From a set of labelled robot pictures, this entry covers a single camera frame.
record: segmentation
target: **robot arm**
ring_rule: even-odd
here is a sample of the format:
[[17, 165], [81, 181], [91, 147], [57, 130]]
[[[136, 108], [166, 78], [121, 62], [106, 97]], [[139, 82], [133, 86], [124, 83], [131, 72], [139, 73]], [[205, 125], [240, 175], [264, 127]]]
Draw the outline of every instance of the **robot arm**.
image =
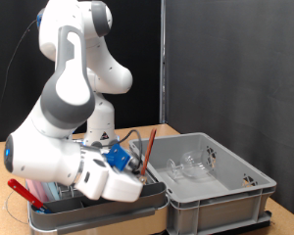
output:
[[99, 151], [68, 139], [92, 114], [95, 103], [86, 73], [83, 18], [77, 1], [49, 1], [39, 45], [44, 55], [56, 60], [56, 69], [29, 116], [8, 137], [6, 168], [23, 178], [74, 184], [93, 200], [102, 196], [135, 201], [142, 184], [133, 175], [113, 170]]
[[78, 6], [84, 21], [87, 67], [97, 75], [94, 91], [126, 93], [132, 85], [132, 75], [112, 57], [104, 38], [113, 22], [109, 8], [101, 1], [79, 2]]

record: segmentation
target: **crate handle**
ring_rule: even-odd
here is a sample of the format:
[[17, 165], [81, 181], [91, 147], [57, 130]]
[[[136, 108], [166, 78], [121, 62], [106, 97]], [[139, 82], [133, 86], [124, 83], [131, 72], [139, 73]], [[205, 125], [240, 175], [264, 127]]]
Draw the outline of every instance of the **crate handle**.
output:
[[155, 214], [154, 208], [133, 211], [129, 213], [120, 213], [120, 214], [116, 214], [112, 216], [106, 216], [106, 217], [100, 217], [93, 220], [87, 220], [84, 222], [78, 222], [78, 223], [73, 223], [69, 225], [59, 226], [57, 227], [57, 231], [59, 235], [68, 234], [68, 233], [77, 232], [81, 230], [105, 226], [112, 223], [124, 222], [131, 219], [146, 217], [146, 216], [150, 216], [154, 214]]

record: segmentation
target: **gray bin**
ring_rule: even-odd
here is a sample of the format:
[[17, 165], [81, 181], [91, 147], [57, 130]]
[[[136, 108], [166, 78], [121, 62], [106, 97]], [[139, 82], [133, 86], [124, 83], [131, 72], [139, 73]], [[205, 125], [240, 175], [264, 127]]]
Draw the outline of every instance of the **gray bin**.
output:
[[[143, 139], [143, 150], [147, 144], [148, 139]], [[130, 141], [129, 147], [138, 153], [137, 140]], [[210, 172], [200, 179], [172, 180], [168, 159], [178, 163], [183, 154], [198, 150], [204, 150], [202, 163]], [[212, 234], [270, 220], [265, 205], [275, 191], [275, 181], [204, 133], [156, 138], [148, 173], [167, 186], [171, 235]]]
[[169, 199], [164, 183], [145, 185], [134, 203], [92, 201], [85, 196], [45, 203], [53, 212], [36, 212], [28, 204], [31, 235], [153, 234], [167, 228]]

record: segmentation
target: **storage bin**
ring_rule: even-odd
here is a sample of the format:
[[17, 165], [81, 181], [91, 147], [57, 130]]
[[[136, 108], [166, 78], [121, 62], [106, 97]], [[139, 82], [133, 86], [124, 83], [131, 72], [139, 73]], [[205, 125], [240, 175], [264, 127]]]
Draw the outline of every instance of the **storage bin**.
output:
[[164, 183], [145, 185], [134, 203], [92, 201], [85, 196], [45, 203], [53, 212], [36, 212], [28, 204], [31, 235], [137, 235], [167, 228], [168, 206]]
[[[137, 143], [129, 141], [136, 154]], [[143, 150], [147, 144], [143, 139]], [[192, 151], [204, 151], [202, 164], [209, 173], [199, 179], [170, 178], [168, 159], [178, 163]], [[275, 181], [204, 133], [156, 138], [147, 169], [155, 182], [167, 186], [171, 235], [206, 235], [270, 220], [265, 205]]]

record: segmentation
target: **wooden table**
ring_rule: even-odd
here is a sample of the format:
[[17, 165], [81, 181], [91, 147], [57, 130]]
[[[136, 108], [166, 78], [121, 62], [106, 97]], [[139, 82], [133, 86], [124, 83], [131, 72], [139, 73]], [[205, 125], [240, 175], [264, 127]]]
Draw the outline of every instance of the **wooden table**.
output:
[[[176, 135], [177, 131], [172, 129], [166, 124], [151, 125], [137, 127], [142, 138], [149, 138], [150, 131], [152, 128], [157, 127], [157, 136], [164, 135]], [[116, 130], [117, 134], [123, 138], [129, 132], [129, 129]], [[75, 138], [82, 138], [83, 134], [75, 135]], [[136, 139], [135, 134], [132, 134], [128, 140]], [[128, 148], [128, 143], [124, 142], [122, 145]], [[6, 201], [8, 196], [11, 194], [12, 189], [7, 185], [10, 178], [16, 178], [22, 184], [25, 184], [25, 180], [9, 173], [3, 164], [3, 151], [5, 143], [0, 143], [0, 235], [27, 235], [29, 234], [27, 224], [27, 209], [26, 201], [18, 194], [14, 193], [8, 201], [9, 212], [17, 218], [16, 221], [9, 216], [6, 207]], [[286, 210], [284, 207], [276, 203], [272, 199], [268, 199], [266, 210], [272, 212], [271, 226], [258, 229], [252, 232], [245, 233], [246, 235], [294, 235], [294, 214]]]

